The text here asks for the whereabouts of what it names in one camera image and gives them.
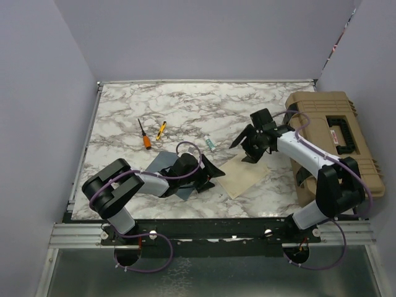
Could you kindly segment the beige letter paper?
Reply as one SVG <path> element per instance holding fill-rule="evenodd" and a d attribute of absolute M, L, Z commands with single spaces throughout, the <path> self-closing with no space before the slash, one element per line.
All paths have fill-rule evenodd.
<path fill-rule="evenodd" d="M 244 153 L 239 153 L 223 164 L 220 169 L 225 175 L 216 178 L 232 199 L 246 192 L 270 172 L 264 161 L 248 163 L 243 161 L 245 156 Z"/>

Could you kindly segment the green white glue stick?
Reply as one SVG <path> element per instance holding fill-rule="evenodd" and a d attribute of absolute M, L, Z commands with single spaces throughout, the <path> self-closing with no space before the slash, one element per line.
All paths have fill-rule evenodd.
<path fill-rule="evenodd" d="M 205 143 L 208 145 L 211 152 L 215 151 L 215 146 L 208 136 L 204 136 Z"/>

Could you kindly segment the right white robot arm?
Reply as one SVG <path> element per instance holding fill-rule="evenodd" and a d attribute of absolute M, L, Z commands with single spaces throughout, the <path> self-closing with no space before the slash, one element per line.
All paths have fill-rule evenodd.
<path fill-rule="evenodd" d="M 231 143 L 241 145 L 244 162 L 257 163 L 265 151 L 285 154 L 316 179 L 315 199 L 285 220 L 284 234 L 292 242 L 306 236 L 307 229 L 330 220 L 361 204 L 369 189 L 364 185 L 358 163 L 340 158 L 312 144 L 288 124 L 277 125 L 265 108 L 250 115 L 251 123 Z"/>

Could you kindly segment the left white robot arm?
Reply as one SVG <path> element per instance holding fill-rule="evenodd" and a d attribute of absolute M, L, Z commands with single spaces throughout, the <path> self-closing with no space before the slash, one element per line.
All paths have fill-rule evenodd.
<path fill-rule="evenodd" d="M 201 193 L 215 186 L 210 181 L 212 178 L 226 175 L 205 155 L 202 163 L 198 162 L 192 154 L 183 153 L 173 165 L 143 174 L 119 158 L 84 182 L 82 192 L 90 208 L 115 228 L 115 237 L 123 244 L 130 244 L 136 239 L 137 230 L 126 204 L 135 194 L 165 198 L 184 188 Z"/>

